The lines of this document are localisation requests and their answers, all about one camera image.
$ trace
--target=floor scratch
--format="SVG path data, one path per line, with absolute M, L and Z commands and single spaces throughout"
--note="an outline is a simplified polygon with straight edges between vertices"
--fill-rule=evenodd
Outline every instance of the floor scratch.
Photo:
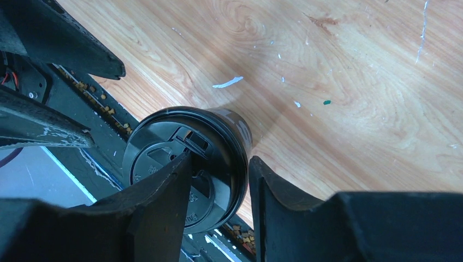
M 415 64 L 418 63 L 418 60 L 419 60 L 419 55 L 421 54 L 421 50 L 423 49 L 423 46 L 424 46 L 424 38 L 425 38 L 425 34 L 426 34 L 426 24 L 428 23 L 428 15 L 426 14 L 426 10 L 428 8 L 428 3 L 429 3 L 429 0 L 426 1 L 426 3 L 424 3 L 424 10 L 423 10 L 423 17 L 424 17 L 424 22 L 423 22 L 423 31 L 421 33 L 421 45 L 420 45 L 420 48 L 418 49 L 418 56 L 417 56 L 417 60 L 415 62 Z
M 26 169 L 27 169 L 27 172 L 29 173 L 29 177 L 31 178 L 32 186 L 35 187 L 34 179 L 32 179 L 31 172 L 29 171 L 29 168 L 27 167 L 27 165 L 26 165 Z

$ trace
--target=white paint speck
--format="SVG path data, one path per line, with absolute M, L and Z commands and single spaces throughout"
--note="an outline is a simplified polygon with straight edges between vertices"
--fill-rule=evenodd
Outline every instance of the white paint speck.
M 222 236 L 222 233 L 218 229 L 214 229 L 214 231 L 219 234 L 219 236 Z
M 423 46 L 424 46 L 424 38 L 425 38 L 425 34 L 426 34 L 426 24 L 428 23 L 428 16 L 426 14 L 426 9 L 428 8 L 428 3 L 429 3 L 429 0 L 426 1 L 426 3 L 424 3 L 424 10 L 423 10 L 424 22 L 423 22 L 423 31 L 421 32 L 421 45 L 420 45 L 420 47 L 418 49 L 418 56 L 417 56 L 417 60 L 415 61 L 415 64 L 418 63 L 419 55 L 420 55 L 421 50 L 423 49 Z
M 172 27 L 172 30 L 174 30 L 177 34 L 179 34 L 183 38 L 182 33 L 180 33 L 177 29 L 175 29 L 175 27 Z
M 230 81 L 228 81 L 228 82 L 226 82 L 226 83 L 224 83 L 224 84 L 213 85 L 212 87 L 213 87 L 213 88 L 225 88 L 225 87 L 227 87 L 227 86 L 233 85 L 233 84 L 236 83 L 236 82 L 241 81 L 242 79 L 243 79 L 242 76 L 238 76 L 238 77 L 235 77 L 235 78 L 231 79 Z

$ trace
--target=disposable coffee cup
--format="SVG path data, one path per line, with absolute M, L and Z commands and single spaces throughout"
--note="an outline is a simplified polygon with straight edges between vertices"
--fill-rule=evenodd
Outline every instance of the disposable coffee cup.
M 166 108 L 134 130 L 123 171 L 134 184 L 190 150 L 193 179 L 184 234 L 200 233 L 220 227 L 242 204 L 251 147 L 248 124 L 231 110 Z

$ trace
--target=black wire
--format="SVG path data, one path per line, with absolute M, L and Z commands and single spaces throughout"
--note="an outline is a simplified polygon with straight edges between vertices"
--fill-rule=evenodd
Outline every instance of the black wire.
M 13 150 L 13 152 L 11 152 L 5 158 L 0 160 L 0 168 L 4 167 L 6 164 L 10 163 L 13 159 L 15 159 L 17 155 L 21 153 L 21 151 L 22 151 L 22 147 L 16 148 L 15 150 Z

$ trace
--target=wood grain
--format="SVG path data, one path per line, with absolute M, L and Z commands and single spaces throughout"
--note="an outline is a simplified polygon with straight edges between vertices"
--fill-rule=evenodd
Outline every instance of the wood grain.
M 461 1 L 428 3 L 418 62 L 419 0 L 60 3 L 124 61 L 122 80 L 96 79 L 139 120 L 175 105 L 233 109 L 252 153 L 319 198 L 463 190 Z M 239 215 L 252 223 L 249 197 Z

